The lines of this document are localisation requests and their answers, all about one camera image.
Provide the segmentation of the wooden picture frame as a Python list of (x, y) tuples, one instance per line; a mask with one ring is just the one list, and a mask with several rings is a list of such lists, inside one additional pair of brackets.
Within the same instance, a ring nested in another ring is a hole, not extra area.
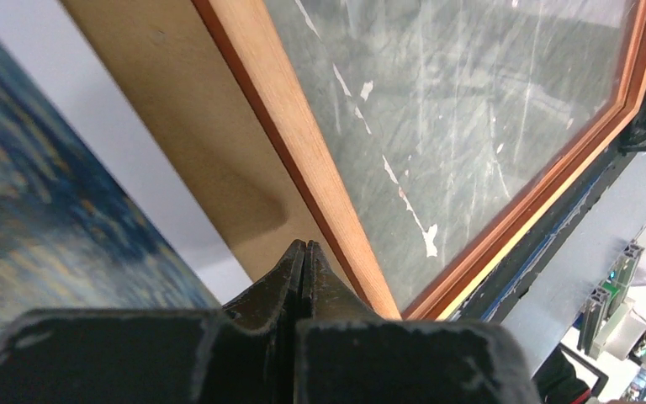
[(646, 1), (634, 1), (619, 79), (607, 106), (435, 278), (400, 310), (283, 47), (269, 1), (195, 7), (357, 294), (379, 315), (442, 319), (538, 223), (638, 113), (646, 93)]

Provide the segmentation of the aluminium extrusion rail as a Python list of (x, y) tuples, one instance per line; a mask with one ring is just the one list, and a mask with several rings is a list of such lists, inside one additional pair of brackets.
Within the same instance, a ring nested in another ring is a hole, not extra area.
[(551, 257), (502, 324), (536, 372), (569, 330), (587, 296), (646, 226), (646, 152), (633, 154), (615, 181)]

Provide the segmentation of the brown backing board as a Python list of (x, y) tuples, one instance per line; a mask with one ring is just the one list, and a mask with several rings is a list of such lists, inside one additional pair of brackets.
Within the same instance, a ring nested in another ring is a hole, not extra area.
[(64, 6), (250, 279), (325, 240), (193, 3)]

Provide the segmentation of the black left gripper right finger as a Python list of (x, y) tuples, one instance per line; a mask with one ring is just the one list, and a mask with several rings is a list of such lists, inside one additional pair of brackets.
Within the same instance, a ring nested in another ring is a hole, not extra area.
[(522, 349), (504, 327), (383, 319), (332, 272), (318, 243), (296, 247), (296, 402), (539, 402)]

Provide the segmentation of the sunset photo print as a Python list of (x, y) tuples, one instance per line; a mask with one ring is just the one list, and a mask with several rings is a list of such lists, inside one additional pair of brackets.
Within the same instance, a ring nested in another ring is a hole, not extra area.
[(197, 308), (251, 284), (57, 1), (0, 1), (0, 333), (34, 308)]

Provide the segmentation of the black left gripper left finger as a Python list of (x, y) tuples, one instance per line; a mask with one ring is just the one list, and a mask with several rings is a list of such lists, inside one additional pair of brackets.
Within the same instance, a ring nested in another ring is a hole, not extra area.
[(305, 244), (221, 308), (32, 310), (0, 337), (0, 403), (290, 403)]

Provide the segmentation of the clear acrylic sheet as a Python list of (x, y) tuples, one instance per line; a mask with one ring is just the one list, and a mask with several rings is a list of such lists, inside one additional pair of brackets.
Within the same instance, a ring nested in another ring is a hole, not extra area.
[(634, 1), (269, 1), (394, 302), (608, 105)]

